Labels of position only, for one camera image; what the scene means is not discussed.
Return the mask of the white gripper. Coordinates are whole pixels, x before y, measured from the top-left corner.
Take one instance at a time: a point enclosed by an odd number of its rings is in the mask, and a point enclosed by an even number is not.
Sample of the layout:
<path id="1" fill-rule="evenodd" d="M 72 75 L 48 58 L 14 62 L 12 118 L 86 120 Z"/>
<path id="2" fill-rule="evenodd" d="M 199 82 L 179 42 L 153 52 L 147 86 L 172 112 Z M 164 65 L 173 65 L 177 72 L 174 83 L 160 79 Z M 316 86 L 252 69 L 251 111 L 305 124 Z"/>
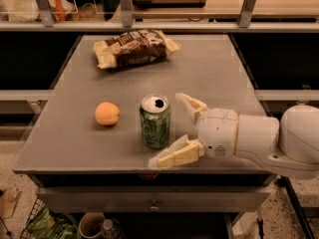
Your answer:
<path id="1" fill-rule="evenodd" d="M 232 157 L 238 127 L 237 112 L 225 109 L 207 111 L 207 104 L 184 93 L 177 93 L 175 100 L 187 113 L 193 124 L 196 124 L 197 121 L 199 140 L 190 140 L 187 134 L 183 135 L 170 147 L 152 157 L 148 167 L 150 169 L 169 169 L 189 164 L 198 161 L 205 152 L 210 158 Z"/>

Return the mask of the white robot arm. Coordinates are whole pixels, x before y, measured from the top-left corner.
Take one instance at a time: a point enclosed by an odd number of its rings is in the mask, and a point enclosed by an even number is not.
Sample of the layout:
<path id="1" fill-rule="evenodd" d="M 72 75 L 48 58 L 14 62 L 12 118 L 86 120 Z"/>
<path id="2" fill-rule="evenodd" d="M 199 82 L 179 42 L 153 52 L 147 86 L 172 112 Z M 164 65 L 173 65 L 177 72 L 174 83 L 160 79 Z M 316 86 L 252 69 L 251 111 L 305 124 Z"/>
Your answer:
<path id="1" fill-rule="evenodd" d="M 297 105 L 280 119 L 240 115 L 210 109 L 183 93 L 176 102 L 195 125 L 197 138 L 180 137 L 149 161 L 149 168 L 169 169 L 198 161 L 243 158 L 286 177 L 312 179 L 319 175 L 319 109 Z"/>

